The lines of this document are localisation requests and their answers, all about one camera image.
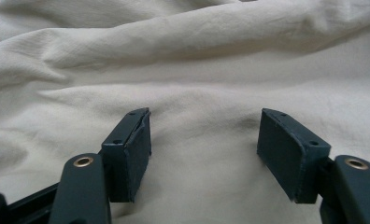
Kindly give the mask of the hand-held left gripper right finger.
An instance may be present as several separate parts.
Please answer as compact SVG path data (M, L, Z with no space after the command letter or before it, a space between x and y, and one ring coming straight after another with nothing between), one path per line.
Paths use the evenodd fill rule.
M290 115L262 109L257 154L291 201L314 203L318 166L331 146Z

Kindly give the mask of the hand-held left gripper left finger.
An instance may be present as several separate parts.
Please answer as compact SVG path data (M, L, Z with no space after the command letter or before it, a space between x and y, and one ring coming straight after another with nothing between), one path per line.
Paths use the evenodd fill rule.
M112 203L133 203L151 155L150 111L127 113L101 145L107 195Z

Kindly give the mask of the khaki pants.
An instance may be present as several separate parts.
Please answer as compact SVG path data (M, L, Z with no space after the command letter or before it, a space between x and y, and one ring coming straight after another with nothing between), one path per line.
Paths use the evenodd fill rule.
M0 192L15 202L150 110L114 224L320 224L257 155L261 112L370 161L370 0L0 0Z

